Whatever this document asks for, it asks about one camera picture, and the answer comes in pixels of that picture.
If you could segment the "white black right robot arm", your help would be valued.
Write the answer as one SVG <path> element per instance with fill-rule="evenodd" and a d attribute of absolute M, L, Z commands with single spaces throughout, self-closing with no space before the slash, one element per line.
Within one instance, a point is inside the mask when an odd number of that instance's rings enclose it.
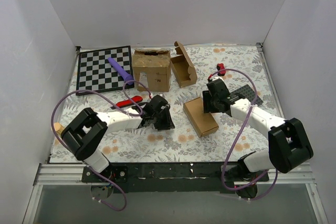
<path fill-rule="evenodd" d="M 225 113 L 258 131 L 268 141 L 268 149 L 241 157 L 231 169 L 222 169 L 222 179 L 251 180 L 259 171 L 276 169 L 285 174 L 313 157 L 313 149 L 302 122 L 272 115 L 240 93 L 229 92 L 220 77 L 211 78 L 203 91 L 204 113 Z"/>

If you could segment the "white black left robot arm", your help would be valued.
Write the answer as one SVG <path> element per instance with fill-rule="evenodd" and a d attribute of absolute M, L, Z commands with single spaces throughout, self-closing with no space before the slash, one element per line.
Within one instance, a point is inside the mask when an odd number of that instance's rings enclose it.
<path fill-rule="evenodd" d="M 103 137 L 111 132 L 136 130 L 153 126 L 156 130 L 175 128 L 170 115 L 170 105 L 162 96 L 156 95 L 144 105 L 133 105 L 125 110 L 95 112 L 83 109 L 62 131 L 60 138 L 79 161 L 93 169 L 100 182 L 111 178 L 110 162 L 98 150 Z"/>

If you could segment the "small cardboard express box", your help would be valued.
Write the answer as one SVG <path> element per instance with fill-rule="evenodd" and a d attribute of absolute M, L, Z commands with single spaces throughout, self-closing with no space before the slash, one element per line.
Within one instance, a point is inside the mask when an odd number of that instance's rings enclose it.
<path fill-rule="evenodd" d="M 198 137 L 208 136 L 218 130 L 219 126 L 214 117 L 210 113 L 204 113 L 201 97 L 184 103 L 183 110 Z"/>

